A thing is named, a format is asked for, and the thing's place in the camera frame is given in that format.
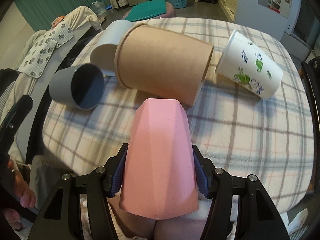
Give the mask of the pink faceted cup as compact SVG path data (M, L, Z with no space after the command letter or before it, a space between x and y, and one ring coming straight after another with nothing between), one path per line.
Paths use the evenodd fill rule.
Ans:
M177 100L146 99L136 110L119 207L156 220L198 210L189 123Z

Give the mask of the grey plastic cup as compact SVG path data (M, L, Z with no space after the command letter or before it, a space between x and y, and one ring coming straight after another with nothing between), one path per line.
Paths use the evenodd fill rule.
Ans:
M103 72L91 63L62 69L53 75L49 83L52 100L82 110L95 108L104 90Z

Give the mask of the brown paper cup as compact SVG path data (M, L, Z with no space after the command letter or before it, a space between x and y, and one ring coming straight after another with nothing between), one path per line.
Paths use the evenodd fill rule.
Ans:
M193 106L213 49L194 37L140 23L117 46L116 77L123 87Z

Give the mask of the white floral paper cup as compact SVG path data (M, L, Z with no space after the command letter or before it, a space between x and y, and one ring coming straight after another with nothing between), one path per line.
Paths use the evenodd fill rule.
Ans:
M218 61L215 72L245 87L262 99L278 90L281 68L251 40L234 30Z

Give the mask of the person's legs pink trousers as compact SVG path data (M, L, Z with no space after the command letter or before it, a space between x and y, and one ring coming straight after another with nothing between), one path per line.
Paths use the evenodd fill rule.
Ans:
M119 195L108 199L119 239L200 239L210 210L210 201L199 199L199 209L195 212L167 220L154 220L121 210L119 201Z

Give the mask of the patterned white towel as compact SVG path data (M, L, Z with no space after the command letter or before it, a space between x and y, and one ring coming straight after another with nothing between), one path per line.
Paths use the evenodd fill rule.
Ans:
M29 49L18 72L39 78L55 49L60 48L74 36L71 27L63 20L55 28L47 31Z

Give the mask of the plaid table cloth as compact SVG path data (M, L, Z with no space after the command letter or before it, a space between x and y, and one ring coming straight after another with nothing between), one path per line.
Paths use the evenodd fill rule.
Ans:
M194 107L187 111L191 138L201 153L230 174L255 174L279 212L305 195L313 170L313 127L298 71L283 45L261 31L204 18L148 20L157 28L212 43L213 57ZM274 96L261 100L217 75L215 67L233 30L259 46L283 71ZM42 129L51 154L77 174L87 174L129 140L136 109L146 95L105 79L105 93L92 111L52 102Z

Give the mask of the bed with beige blanket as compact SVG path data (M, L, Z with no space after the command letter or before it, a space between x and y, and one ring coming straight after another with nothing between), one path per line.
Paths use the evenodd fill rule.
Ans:
M101 29L95 12L84 5L77 7L66 16L56 18L49 30L55 28L63 20L71 27L73 33L88 22L95 30ZM23 95L30 95L32 93L37 80L40 78L33 78L27 74L20 73L18 72L18 68L35 41L46 32L46 30L39 30L33 34L26 42L24 48L19 52L14 66L1 70L1 121L4 120L14 103Z

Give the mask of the water bottle jug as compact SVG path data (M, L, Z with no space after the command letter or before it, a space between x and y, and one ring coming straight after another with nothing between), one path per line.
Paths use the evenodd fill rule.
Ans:
M107 15L107 11L103 2L93 2L91 9L95 12L98 18L105 18Z

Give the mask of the teal cushion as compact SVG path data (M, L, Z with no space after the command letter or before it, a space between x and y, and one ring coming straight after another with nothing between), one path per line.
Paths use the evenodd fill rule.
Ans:
M167 12L166 2L164 0L152 0L139 3L132 7L128 15L124 17L125 20L136 22L141 20L148 20L156 16L165 14Z

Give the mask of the pink round stool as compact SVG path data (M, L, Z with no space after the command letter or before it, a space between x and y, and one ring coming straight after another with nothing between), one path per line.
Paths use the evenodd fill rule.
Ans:
M170 4L169 2L166 2L166 7L167 7L167 12L165 14L159 15L154 17L155 19L157 18L170 18L170 17L176 17L176 12L175 12L175 8L172 4Z

